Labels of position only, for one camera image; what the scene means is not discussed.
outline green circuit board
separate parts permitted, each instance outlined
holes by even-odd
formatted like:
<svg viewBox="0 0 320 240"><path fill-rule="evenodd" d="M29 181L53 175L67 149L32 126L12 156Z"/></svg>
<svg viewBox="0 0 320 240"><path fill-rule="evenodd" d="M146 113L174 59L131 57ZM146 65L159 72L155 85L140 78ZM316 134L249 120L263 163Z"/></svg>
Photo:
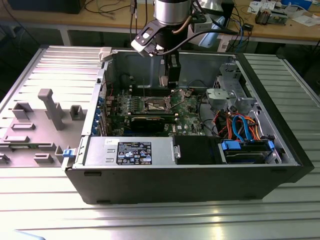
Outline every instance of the green circuit board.
<svg viewBox="0 0 320 240"><path fill-rule="evenodd" d="M168 137L174 135L205 135L197 113L197 96L176 90L169 97L132 96L122 90L110 101L108 118L113 136ZM161 132L140 133L130 128L132 118L152 113L151 117L165 120Z"/></svg>

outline robot end effector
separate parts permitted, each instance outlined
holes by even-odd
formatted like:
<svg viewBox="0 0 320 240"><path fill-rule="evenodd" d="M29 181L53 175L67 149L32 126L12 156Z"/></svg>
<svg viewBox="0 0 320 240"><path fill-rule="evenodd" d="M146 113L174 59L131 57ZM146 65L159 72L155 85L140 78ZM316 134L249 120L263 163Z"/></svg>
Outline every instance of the robot end effector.
<svg viewBox="0 0 320 240"><path fill-rule="evenodd" d="M203 24L210 20L192 1L199 4L198 0L155 0L155 20L150 21L140 31L131 46L142 56L151 57L165 55L161 51L172 50L178 46L187 38L189 24ZM202 30L211 30L211 27L212 21Z"/></svg>
<svg viewBox="0 0 320 240"><path fill-rule="evenodd" d="M206 33L238 34L205 14L198 0L155 0L154 16L155 20L136 35L131 46L142 56L163 56L166 79L161 82L168 88L176 87L179 80L178 49L183 44ZM194 34L187 38L189 24ZM220 29L212 29L213 24Z"/></svg>

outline motherboard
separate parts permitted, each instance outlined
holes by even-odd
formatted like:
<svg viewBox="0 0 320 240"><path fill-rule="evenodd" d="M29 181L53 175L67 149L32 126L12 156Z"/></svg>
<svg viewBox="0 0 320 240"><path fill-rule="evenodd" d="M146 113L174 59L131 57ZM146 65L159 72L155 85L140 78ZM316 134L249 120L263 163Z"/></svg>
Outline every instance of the motherboard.
<svg viewBox="0 0 320 240"><path fill-rule="evenodd" d="M192 90L122 89L105 99L98 136L205 135Z"/></svg>

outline black computer case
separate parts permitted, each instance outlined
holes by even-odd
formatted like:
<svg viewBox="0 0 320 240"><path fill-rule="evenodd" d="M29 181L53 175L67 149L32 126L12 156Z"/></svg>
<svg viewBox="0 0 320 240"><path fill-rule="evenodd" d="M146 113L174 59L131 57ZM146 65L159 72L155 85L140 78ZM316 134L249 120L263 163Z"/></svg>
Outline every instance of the black computer case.
<svg viewBox="0 0 320 240"><path fill-rule="evenodd" d="M7 0L13 10L78 14L86 0Z"/></svg>

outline warning label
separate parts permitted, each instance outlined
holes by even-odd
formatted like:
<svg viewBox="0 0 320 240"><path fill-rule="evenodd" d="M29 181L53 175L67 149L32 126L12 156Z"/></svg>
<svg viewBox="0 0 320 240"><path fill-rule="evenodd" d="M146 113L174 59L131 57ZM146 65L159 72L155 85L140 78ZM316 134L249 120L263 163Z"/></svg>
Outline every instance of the warning label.
<svg viewBox="0 0 320 240"><path fill-rule="evenodd" d="M151 142L119 142L116 163L118 165L151 165Z"/></svg>

